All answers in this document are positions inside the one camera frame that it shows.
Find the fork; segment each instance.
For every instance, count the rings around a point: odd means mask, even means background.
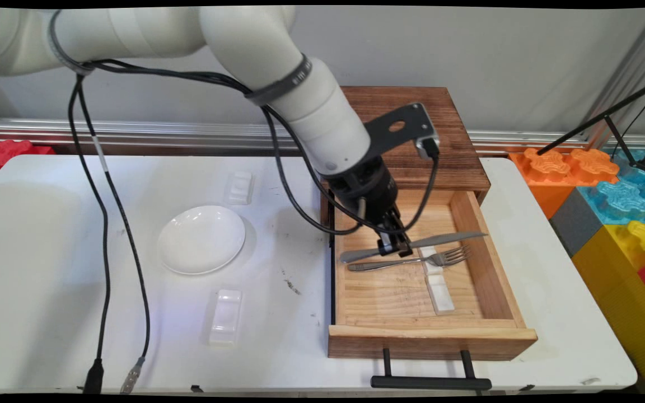
[[[392,260],[387,262],[368,262],[368,263],[354,263],[348,265],[348,270],[351,272],[366,272],[369,270],[377,270],[382,268],[389,268],[391,266],[404,265],[405,263],[412,262],[430,262],[438,267],[446,267],[451,265],[456,265],[459,262],[466,260],[470,255],[469,245],[464,245],[457,247],[452,250],[446,250],[444,252],[435,253],[428,257],[418,257],[415,259],[405,259],[405,260]]]

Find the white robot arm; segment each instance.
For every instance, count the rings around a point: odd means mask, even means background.
[[[363,125],[325,63],[307,58],[292,42],[288,30],[294,17],[292,6],[98,8],[64,10],[54,28],[61,50],[78,63],[179,57],[208,44],[225,69],[254,92],[256,105],[268,105],[289,124],[348,210],[358,211],[366,201],[366,216],[358,222],[378,231],[381,255],[410,255],[395,205],[397,186],[381,154],[413,140],[423,158],[437,161],[432,122],[415,103]],[[0,76],[64,65],[52,50],[49,20],[40,11],[0,8]],[[405,127],[392,133],[389,127],[399,120]]]
[[[303,56],[288,30],[292,6],[92,8],[64,10],[57,39],[79,62],[120,57],[179,57],[206,44],[238,81],[259,90],[293,71]],[[0,8],[0,76],[61,67],[40,11]],[[353,166],[370,136],[330,69],[311,58],[302,83],[270,103],[295,130],[323,175]]]

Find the scuff mark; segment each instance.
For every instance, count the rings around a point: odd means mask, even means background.
[[[599,379],[599,378],[589,378],[589,379],[587,379],[585,381],[581,381],[581,385],[584,385],[585,387],[587,387],[588,385],[591,385],[594,382],[601,382],[601,379]]]
[[[290,280],[285,279],[285,283],[287,283],[287,288],[291,289],[294,293],[296,293],[298,296],[301,296],[302,293],[295,288],[294,285],[292,285],[292,282]]]

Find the dark wooden top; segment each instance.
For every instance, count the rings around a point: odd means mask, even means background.
[[[363,122],[421,102],[440,135],[440,169],[435,189],[471,190],[480,201],[487,193],[489,179],[446,88],[343,87],[343,92]],[[384,153],[383,159],[400,189],[427,186],[432,161],[422,160],[411,142]]]

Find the white plastic holder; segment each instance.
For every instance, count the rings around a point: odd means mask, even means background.
[[[233,172],[228,179],[226,201],[228,204],[246,206],[253,196],[253,174],[250,172]]]
[[[218,291],[216,311],[213,314],[211,335],[208,344],[211,346],[235,347],[238,333],[238,316],[243,293],[237,290]]]
[[[433,246],[419,248],[419,254],[422,257],[434,255],[437,251]],[[432,265],[428,262],[422,262],[424,267],[425,283],[427,291],[432,299],[434,313],[438,316],[448,315],[455,311],[455,304],[452,302],[450,289],[447,288],[445,276],[442,274],[443,268]]]

